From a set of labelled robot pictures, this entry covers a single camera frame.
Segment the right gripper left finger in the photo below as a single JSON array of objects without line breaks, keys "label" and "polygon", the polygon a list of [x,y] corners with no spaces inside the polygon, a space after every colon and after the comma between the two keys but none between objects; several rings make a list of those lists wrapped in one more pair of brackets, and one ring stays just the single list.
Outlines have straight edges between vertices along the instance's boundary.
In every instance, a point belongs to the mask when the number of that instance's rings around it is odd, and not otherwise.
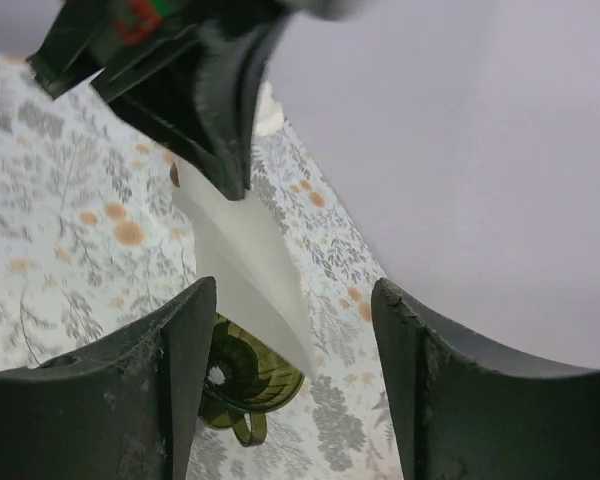
[{"label": "right gripper left finger", "polygon": [[216,307],[205,277],[162,307],[39,368],[56,406],[44,479],[182,479]]}]

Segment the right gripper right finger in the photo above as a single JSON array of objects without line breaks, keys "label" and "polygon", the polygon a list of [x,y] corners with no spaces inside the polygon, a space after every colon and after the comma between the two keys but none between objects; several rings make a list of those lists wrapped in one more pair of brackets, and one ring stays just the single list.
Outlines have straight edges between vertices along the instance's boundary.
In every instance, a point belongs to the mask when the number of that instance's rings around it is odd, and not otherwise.
[{"label": "right gripper right finger", "polygon": [[373,328],[407,479],[600,479],[600,370],[526,354],[386,278]]}]

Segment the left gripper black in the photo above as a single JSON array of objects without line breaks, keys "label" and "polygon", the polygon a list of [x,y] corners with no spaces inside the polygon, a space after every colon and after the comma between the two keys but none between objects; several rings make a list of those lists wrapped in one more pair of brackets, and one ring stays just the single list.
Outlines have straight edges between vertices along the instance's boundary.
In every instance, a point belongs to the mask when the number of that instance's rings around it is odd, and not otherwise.
[{"label": "left gripper black", "polygon": [[208,1],[67,1],[27,61],[53,99],[90,79],[117,117],[241,200],[260,83],[291,11],[226,10],[202,24],[209,13]]}]

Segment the dark olive glass dripper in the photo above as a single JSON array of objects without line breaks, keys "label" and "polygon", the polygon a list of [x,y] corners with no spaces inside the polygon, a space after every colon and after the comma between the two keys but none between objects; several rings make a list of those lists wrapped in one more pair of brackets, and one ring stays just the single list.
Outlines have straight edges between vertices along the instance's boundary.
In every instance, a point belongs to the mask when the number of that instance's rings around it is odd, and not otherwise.
[{"label": "dark olive glass dripper", "polygon": [[288,404],[303,382],[300,370],[218,314],[199,416],[213,429],[231,429],[242,446],[259,446],[266,415]]}]

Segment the white paper coffee filter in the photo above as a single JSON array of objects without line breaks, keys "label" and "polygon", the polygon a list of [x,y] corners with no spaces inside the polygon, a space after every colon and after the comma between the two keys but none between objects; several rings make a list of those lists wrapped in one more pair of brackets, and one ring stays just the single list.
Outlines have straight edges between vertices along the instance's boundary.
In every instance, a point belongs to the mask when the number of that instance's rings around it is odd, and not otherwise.
[{"label": "white paper coffee filter", "polygon": [[282,105],[273,97],[272,84],[265,81],[258,93],[258,104],[254,120],[254,132],[259,137],[270,136],[284,125],[285,115]]}]

